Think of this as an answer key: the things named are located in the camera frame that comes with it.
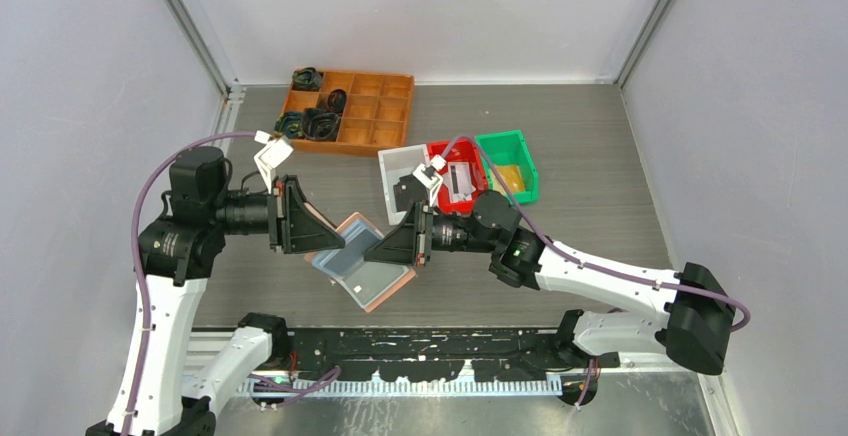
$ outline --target orange compartment tray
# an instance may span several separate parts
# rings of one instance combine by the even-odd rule
[[[293,139],[295,150],[315,153],[377,156],[377,151],[406,143],[415,78],[405,74],[318,70],[319,91],[296,91],[289,86],[282,112],[318,106],[331,91],[343,89],[347,103],[335,141]]]

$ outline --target white paper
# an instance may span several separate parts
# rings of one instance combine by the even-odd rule
[[[448,163],[445,182],[448,186],[451,203],[471,201],[471,194],[474,193],[475,188],[474,183],[471,182],[471,165],[469,163]]]

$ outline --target black cable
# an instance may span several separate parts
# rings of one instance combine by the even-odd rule
[[[171,190],[170,189],[167,190],[167,191],[162,191],[162,196],[161,196],[161,198],[162,198],[162,212],[159,213],[159,217],[156,218],[156,219],[162,219],[162,218],[164,218],[165,216],[168,215],[168,208],[169,208],[168,198],[170,198],[170,197],[171,197]]]
[[[247,173],[247,175],[245,177],[241,178],[241,187],[239,189],[241,191],[244,191],[244,183],[246,183],[248,180],[250,180],[250,178],[252,178],[254,176],[259,176],[260,174],[262,174],[262,173],[260,173],[259,170]]]
[[[286,111],[274,124],[274,131],[289,139],[303,138],[303,111]]]
[[[224,164],[227,165],[227,176],[224,179],[224,186],[221,188],[221,192],[215,198],[215,205],[219,208],[224,204],[224,199],[227,197],[227,191],[230,188],[230,181],[233,179],[233,162],[224,158]]]
[[[318,91],[324,78],[315,68],[296,69],[292,73],[292,89],[297,91]]]
[[[327,96],[327,109],[336,114],[344,112],[345,104],[347,104],[347,93],[344,89],[334,89]]]
[[[335,141],[339,135],[341,116],[319,108],[306,108],[303,115],[303,135],[313,141]]]

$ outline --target plastic bin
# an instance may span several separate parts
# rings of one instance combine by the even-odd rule
[[[442,154],[442,151],[445,150],[447,145],[448,141],[427,143],[427,153],[430,155],[430,158],[432,158],[437,154]],[[441,209],[444,213],[471,214],[471,209],[474,207],[474,202],[477,201],[477,197],[480,196],[480,193],[489,189],[489,181],[486,179],[486,173],[483,169],[483,162],[480,160],[480,154],[477,152],[477,149],[474,148],[473,144],[469,141],[463,140],[457,142],[451,149],[451,152],[447,157],[447,162],[448,164],[439,171],[439,174],[442,176],[447,174],[450,163],[469,163],[469,169],[471,170],[471,182],[474,184],[474,192],[471,194],[470,201],[451,203],[449,190],[446,184],[443,184],[442,189],[439,190],[439,209]]]
[[[309,253],[304,259],[341,285],[365,312],[373,311],[415,276],[409,266],[365,261],[365,251],[383,235],[360,213],[350,215],[336,231],[345,240],[344,248]]]
[[[520,130],[481,134],[475,139],[483,151],[492,158],[493,163],[499,166],[509,164],[518,166],[525,189],[523,192],[515,193],[515,199],[519,204],[532,203],[539,199],[539,173],[536,171],[536,165],[533,164],[533,158],[530,157],[524,134]],[[486,178],[489,180],[489,187],[495,187],[497,180],[492,174],[494,169],[489,167],[485,159],[483,159],[483,167]]]
[[[380,176],[383,179],[383,197],[386,200],[386,213],[389,216],[389,224],[397,225],[406,216],[406,210],[398,210],[395,206],[394,185],[400,181],[401,176],[412,174],[419,164],[429,164],[430,156],[427,154],[427,146],[419,144],[405,148],[385,149],[377,153],[380,161]]]

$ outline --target white wall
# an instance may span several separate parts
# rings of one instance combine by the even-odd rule
[[[848,427],[846,1],[677,0],[626,88],[671,249],[753,311],[753,435]]]
[[[123,373],[137,192],[220,95],[162,0],[0,1],[0,434],[80,435]]]
[[[279,84],[304,65],[429,82],[611,82],[656,0],[197,1],[192,14],[211,23],[207,39],[240,81]]]

